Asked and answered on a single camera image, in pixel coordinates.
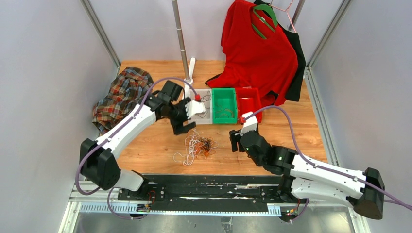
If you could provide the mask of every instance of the wooden table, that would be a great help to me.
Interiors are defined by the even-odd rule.
[[[120,71],[127,66],[139,67],[150,73],[153,80],[163,77],[184,78],[180,61],[126,61]],[[208,88],[205,81],[223,71],[223,61],[197,61],[194,70],[194,87]],[[154,89],[159,90],[163,84]],[[295,135],[302,152],[317,160],[327,162],[325,150],[319,134],[308,91],[303,82],[299,102],[287,101],[282,107],[289,114]],[[216,153],[208,159],[198,158],[190,166],[173,161],[173,154],[185,153],[186,134],[175,136],[168,119],[163,119],[148,127],[133,140],[118,159],[121,168],[140,173],[179,174],[230,174],[267,175],[269,172],[257,167],[246,153],[232,153],[229,131],[241,129],[241,125],[198,125],[197,132],[203,137],[212,137],[219,143]],[[259,132],[272,145],[294,148],[291,132],[283,114],[277,109],[263,112],[263,122]]]

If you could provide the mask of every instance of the red tray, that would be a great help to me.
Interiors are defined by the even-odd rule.
[[[238,116],[247,112],[254,112],[262,108],[259,90],[256,88],[236,88],[236,99],[238,101]],[[262,112],[256,114],[259,123],[262,122]]]

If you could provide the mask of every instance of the white wall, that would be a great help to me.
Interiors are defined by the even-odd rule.
[[[412,204],[412,2],[352,1],[313,68],[343,166],[381,172]],[[384,205],[373,233],[411,232],[412,212]]]
[[[0,232],[55,233],[115,66],[80,1],[0,5]]]
[[[225,60],[220,46],[223,23],[233,0],[178,0],[188,57]],[[299,0],[290,9],[294,14]],[[342,0],[307,0],[296,24],[309,59]],[[120,60],[180,60],[171,0],[91,0]],[[290,0],[274,0],[286,8]],[[285,12],[275,11],[282,26]]]

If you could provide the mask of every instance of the crumpled fabric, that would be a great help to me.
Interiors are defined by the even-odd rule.
[[[153,84],[150,74],[137,67],[126,67],[111,83],[106,97],[93,107],[93,124],[104,134],[123,120]]]

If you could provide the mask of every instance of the red shirt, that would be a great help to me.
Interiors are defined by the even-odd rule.
[[[281,105],[298,66],[296,53],[282,29],[262,11],[257,11],[274,29],[272,32],[253,13],[255,5],[235,0],[227,11],[221,46],[226,54],[223,73],[207,81],[211,88],[246,87],[259,89],[262,106]],[[267,39],[252,28],[255,25]],[[270,91],[278,94],[276,101]]]

